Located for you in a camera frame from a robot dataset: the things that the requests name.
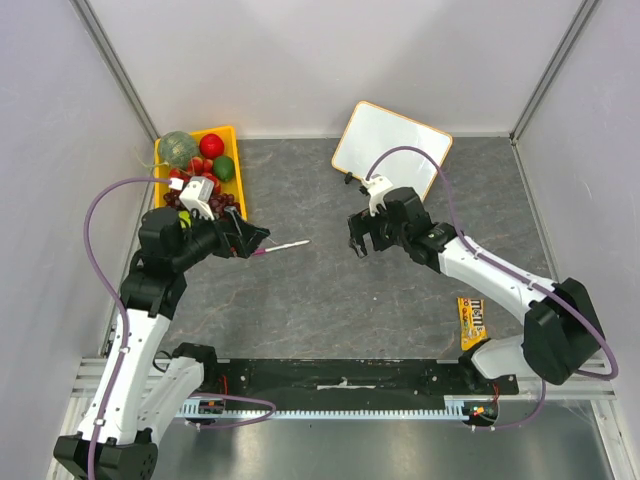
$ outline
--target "pink and white pen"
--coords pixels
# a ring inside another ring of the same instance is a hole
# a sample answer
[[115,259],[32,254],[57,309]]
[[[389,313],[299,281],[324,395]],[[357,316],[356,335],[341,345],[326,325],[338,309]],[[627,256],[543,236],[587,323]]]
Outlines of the pink and white pen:
[[311,240],[301,240],[299,242],[285,243],[284,245],[278,245],[276,247],[259,248],[255,252],[253,252],[253,255],[254,256],[255,255],[264,255],[265,253],[275,252],[276,250],[284,250],[285,248],[299,247],[300,245],[306,245],[310,241]]

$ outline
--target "white wall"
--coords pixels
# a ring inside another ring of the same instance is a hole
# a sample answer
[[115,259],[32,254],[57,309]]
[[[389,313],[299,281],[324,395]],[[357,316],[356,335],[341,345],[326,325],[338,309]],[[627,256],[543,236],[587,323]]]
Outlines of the white wall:
[[515,124],[579,0],[92,0],[161,133],[339,135],[360,100]]
[[640,446],[640,3],[601,2],[520,152],[562,276],[588,287]]
[[[111,302],[82,246],[91,199],[141,168],[150,142],[66,0],[0,4],[0,478],[42,479],[82,355]],[[96,212],[93,239],[119,279],[141,187]]]

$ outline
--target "avocado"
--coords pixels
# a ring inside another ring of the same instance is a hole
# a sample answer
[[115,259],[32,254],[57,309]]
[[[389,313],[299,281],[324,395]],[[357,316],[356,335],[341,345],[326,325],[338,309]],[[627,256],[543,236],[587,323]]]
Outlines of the avocado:
[[233,159],[226,155],[221,155],[213,161],[213,173],[221,182],[228,182],[235,175]]

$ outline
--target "yellow snack bag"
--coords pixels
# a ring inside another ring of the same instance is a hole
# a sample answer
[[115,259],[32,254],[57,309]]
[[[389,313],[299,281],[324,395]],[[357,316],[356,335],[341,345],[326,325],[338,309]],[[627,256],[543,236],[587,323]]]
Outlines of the yellow snack bag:
[[484,326],[484,300],[458,298],[460,315],[460,346],[467,351],[478,342],[488,338]]

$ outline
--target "yellow bin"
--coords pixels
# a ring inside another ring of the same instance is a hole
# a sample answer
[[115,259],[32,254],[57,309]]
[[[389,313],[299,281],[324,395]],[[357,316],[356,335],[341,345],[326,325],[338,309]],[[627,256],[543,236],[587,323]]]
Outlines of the yellow bin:
[[[240,163],[238,160],[238,145],[236,143],[236,130],[226,125],[224,127],[216,127],[211,128],[209,130],[199,130],[197,132],[191,132],[190,135],[196,139],[196,142],[200,143],[202,137],[209,133],[215,133],[218,135],[222,141],[224,142],[224,154],[231,157],[233,159],[233,166],[235,168],[235,175],[228,182],[220,182],[222,185],[222,193],[232,193],[235,197],[236,202],[240,204],[240,213],[242,218],[247,220],[247,206],[244,202],[244,191],[242,189],[242,175],[240,173]],[[156,140],[156,147],[154,151],[154,163],[159,165],[162,163],[162,160],[158,156],[158,145],[160,143],[160,139]],[[167,178],[169,176],[169,167],[167,165],[160,165],[156,167],[155,172],[156,177],[158,178]],[[166,202],[164,201],[165,193],[169,191],[169,186],[163,183],[156,183],[155,192],[154,192],[154,205],[156,208],[166,206]]]

